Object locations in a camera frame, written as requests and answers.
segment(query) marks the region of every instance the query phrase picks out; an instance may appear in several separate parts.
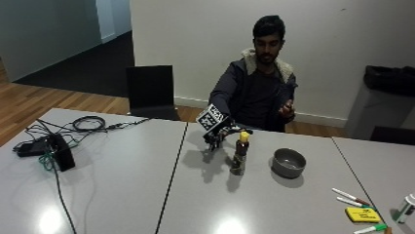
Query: white table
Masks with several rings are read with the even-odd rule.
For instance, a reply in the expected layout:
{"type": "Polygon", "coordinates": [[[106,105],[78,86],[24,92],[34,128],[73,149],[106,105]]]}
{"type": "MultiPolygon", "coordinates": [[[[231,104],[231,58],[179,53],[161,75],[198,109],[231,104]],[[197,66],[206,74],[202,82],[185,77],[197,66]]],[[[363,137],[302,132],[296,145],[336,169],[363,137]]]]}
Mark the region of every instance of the white table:
{"type": "MultiPolygon", "coordinates": [[[[107,125],[141,119],[64,109],[40,119],[64,125],[85,115],[102,117],[107,125]]],[[[150,120],[94,134],[72,149],[77,166],[58,177],[77,233],[155,233],[185,125],[150,120]]],[[[37,157],[12,152],[28,139],[20,133],[0,148],[0,232],[72,233],[54,174],[37,157]]]]}
{"type": "Polygon", "coordinates": [[[404,196],[415,192],[415,146],[334,137],[338,149],[392,233],[415,233],[415,215],[391,219],[404,196]]]}
{"type": "Polygon", "coordinates": [[[214,155],[202,154],[202,129],[189,124],[174,174],[161,234],[352,233],[361,229],[344,213],[332,187],[367,199],[330,138],[255,131],[246,171],[231,175],[231,135],[214,155]],[[278,148],[302,153],[307,166],[296,179],[271,172],[278,148]]]}

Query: black trash bin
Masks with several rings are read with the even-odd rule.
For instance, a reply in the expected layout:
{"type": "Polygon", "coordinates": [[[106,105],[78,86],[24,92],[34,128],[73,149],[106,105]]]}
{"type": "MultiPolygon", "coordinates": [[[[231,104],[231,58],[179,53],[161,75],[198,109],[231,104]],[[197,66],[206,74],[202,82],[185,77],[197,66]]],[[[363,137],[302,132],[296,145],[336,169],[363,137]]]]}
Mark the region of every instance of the black trash bin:
{"type": "Polygon", "coordinates": [[[344,130],[351,138],[369,139],[376,126],[400,128],[415,106],[415,68],[368,65],[363,81],[344,130]]]}
{"type": "Polygon", "coordinates": [[[364,84],[367,88],[391,94],[415,97],[415,68],[388,68],[365,66],[364,84]]]}

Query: wooden floor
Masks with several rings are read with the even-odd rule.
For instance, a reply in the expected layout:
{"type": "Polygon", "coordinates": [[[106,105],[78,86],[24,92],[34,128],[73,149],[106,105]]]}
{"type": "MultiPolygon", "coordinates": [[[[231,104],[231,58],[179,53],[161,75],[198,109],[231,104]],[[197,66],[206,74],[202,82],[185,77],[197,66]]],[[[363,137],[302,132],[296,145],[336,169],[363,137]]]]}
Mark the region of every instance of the wooden floor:
{"type": "MultiPolygon", "coordinates": [[[[123,97],[8,83],[1,67],[0,64],[0,146],[53,107],[119,115],[129,112],[129,101],[123,97]]],[[[201,110],[178,106],[181,120],[194,122],[201,110]]],[[[343,129],[299,122],[287,124],[286,132],[318,137],[346,136],[343,129]]]]}

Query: man's hand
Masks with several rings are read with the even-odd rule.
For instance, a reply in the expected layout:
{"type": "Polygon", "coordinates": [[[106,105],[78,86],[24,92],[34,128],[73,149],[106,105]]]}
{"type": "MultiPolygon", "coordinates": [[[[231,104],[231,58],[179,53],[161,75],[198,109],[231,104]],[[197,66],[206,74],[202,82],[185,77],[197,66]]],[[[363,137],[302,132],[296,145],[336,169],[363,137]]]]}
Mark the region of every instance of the man's hand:
{"type": "Polygon", "coordinates": [[[292,106],[292,100],[287,100],[284,106],[278,111],[283,118],[290,118],[294,115],[295,108],[292,106]]]}

